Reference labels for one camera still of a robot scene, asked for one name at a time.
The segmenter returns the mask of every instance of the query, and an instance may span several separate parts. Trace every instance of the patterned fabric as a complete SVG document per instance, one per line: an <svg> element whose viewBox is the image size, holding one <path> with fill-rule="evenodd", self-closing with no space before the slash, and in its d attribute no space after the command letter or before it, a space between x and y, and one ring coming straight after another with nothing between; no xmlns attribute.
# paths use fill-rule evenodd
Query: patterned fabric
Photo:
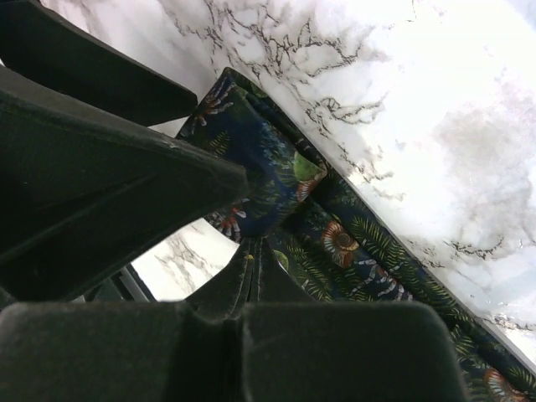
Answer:
<svg viewBox="0 0 536 402"><path fill-rule="evenodd" d="M207 220L265 236L302 289L324 301L419 301L451 330L474 401L536 400L536 378L382 225L280 108L226 69L179 136L248 171L250 196Z"/></svg>

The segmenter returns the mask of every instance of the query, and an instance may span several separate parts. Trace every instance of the floral print cloth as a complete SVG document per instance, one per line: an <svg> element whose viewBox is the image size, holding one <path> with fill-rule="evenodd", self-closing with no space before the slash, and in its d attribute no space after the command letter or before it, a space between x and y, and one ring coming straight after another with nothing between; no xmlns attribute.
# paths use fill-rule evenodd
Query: floral print cloth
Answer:
<svg viewBox="0 0 536 402"><path fill-rule="evenodd" d="M324 301L418 301L451 331L474 401L536 400L536 378L383 226L256 85L226 69L179 138L244 166L250 196L206 219L236 242L266 237Z"/></svg>

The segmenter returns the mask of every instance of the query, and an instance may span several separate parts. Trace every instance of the white marble countertop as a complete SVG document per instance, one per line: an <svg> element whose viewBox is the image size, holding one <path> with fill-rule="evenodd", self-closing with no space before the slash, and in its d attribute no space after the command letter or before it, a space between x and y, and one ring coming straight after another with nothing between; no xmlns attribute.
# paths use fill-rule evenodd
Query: white marble countertop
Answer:
<svg viewBox="0 0 536 402"><path fill-rule="evenodd" d="M511 1L521 13L503 0L43 3L199 99L225 66L255 80L430 271L536 363L536 18ZM234 250L201 220L135 267L176 300Z"/></svg>

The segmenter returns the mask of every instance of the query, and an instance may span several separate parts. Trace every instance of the black plastic part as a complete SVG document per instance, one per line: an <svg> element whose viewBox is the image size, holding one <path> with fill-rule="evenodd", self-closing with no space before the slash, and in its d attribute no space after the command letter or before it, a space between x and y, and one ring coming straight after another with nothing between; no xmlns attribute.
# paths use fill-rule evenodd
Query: black plastic part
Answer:
<svg viewBox="0 0 536 402"><path fill-rule="evenodd" d="M196 95L35 0L0 2L0 59L51 90L152 126L190 115Z"/></svg>
<svg viewBox="0 0 536 402"><path fill-rule="evenodd" d="M242 167L0 67L0 286L72 300L247 194Z"/></svg>
<svg viewBox="0 0 536 402"><path fill-rule="evenodd" d="M206 319L236 319L247 302L314 302L281 268L264 238L244 239L229 264L186 301Z"/></svg>
<svg viewBox="0 0 536 402"><path fill-rule="evenodd" d="M0 400L466 400L444 324L417 303L253 303L241 315L16 304L0 314Z"/></svg>

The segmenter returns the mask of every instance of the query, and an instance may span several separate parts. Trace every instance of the folded fabric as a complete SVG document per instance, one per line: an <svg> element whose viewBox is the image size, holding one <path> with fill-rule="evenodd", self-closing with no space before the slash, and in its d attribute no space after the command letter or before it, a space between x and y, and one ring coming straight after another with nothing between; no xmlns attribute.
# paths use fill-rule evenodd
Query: folded fabric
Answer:
<svg viewBox="0 0 536 402"><path fill-rule="evenodd" d="M226 69L179 136L247 171L250 195L208 216L214 227L237 242L266 236L281 266L319 300L432 306L451 331L472 400L536 400L536 378L430 276L244 76ZM382 345L371 347L382 353Z"/></svg>

